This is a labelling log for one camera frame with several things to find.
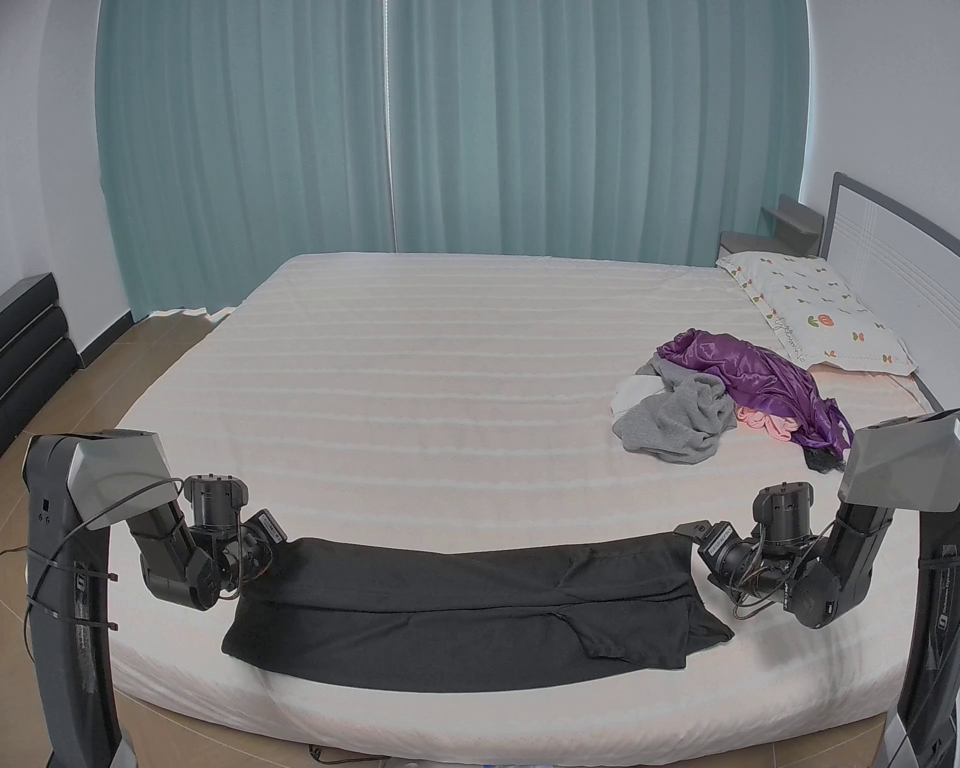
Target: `bed sheet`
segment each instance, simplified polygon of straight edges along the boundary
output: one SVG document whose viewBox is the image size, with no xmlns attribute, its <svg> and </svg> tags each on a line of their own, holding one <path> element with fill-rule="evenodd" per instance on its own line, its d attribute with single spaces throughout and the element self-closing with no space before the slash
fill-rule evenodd
<svg viewBox="0 0 960 768">
<path fill-rule="evenodd" d="M 233 474 L 247 514 L 290 538 L 441 552 L 613 540 L 708 517 L 746 534 L 759 488 L 808 480 L 819 530 L 840 473 L 744 425 L 702 464 L 626 453 L 615 384 L 695 326 L 774 350 L 755 306 L 715 269 L 522 256 L 342 253 L 292 259 L 140 398 L 175 475 Z M 815 372 L 854 427 L 922 406 L 888 375 Z M 233 603 L 198 613 L 144 588 L 115 535 L 113 679 L 133 696 L 293 741 L 462 763 L 659 764 L 884 711 L 906 663 L 917 519 L 897 516 L 864 603 L 824 630 L 779 609 L 680 671 L 539 690 L 422 694 L 266 673 L 220 652 Z"/>
</svg>

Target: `black furniture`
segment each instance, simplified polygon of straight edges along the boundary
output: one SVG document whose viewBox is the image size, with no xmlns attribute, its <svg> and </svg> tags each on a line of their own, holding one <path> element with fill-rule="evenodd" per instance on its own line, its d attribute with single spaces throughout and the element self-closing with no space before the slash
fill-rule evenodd
<svg viewBox="0 0 960 768">
<path fill-rule="evenodd" d="M 0 454 L 79 365 L 50 273 L 0 295 Z"/>
<path fill-rule="evenodd" d="M 717 255 L 744 251 L 785 253 L 790 256 L 816 256 L 824 233 L 824 217 L 813 208 L 780 195 L 776 208 L 761 208 L 774 222 L 774 236 L 746 232 L 721 232 Z"/>
</svg>

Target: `patterned pillow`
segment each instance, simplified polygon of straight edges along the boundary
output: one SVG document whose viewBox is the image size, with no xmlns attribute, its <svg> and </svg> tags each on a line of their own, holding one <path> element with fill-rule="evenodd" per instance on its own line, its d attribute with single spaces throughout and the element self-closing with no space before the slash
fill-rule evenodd
<svg viewBox="0 0 960 768">
<path fill-rule="evenodd" d="M 747 292 L 801 368 L 829 363 L 903 376 L 917 368 L 903 341 L 824 259 L 743 252 L 721 256 L 717 266 Z"/>
</svg>

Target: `wall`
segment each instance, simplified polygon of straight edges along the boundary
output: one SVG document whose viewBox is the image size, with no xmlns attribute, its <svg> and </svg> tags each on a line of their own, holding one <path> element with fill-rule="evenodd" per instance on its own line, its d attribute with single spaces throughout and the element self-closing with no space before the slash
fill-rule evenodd
<svg viewBox="0 0 960 768">
<path fill-rule="evenodd" d="M 50 271 L 77 349 L 129 305 L 100 189 L 100 0 L 0 2 L 0 290 Z"/>
<path fill-rule="evenodd" d="M 801 200 L 827 214 L 842 171 L 960 235 L 960 2 L 807 0 Z"/>
</svg>

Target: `purple cloth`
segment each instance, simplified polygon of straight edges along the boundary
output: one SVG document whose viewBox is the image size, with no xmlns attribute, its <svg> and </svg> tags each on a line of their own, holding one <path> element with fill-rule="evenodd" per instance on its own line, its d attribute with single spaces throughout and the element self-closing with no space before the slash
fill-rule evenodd
<svg viewBox="0 0 960 768">
<path fill-rule="evenodd" d="M 737 405 L 796 419 L 800 427 L 791 440 L 804 448 L 830 448 L 843 459 L 843 451 L 850 447 L 853 430 L 836 400 L 821 399 L 809 372 L 769 349 L 728 333 L 690 328 L 660 347 L 657 354 L 671 363 L 722 379 Z"/>
</svg>

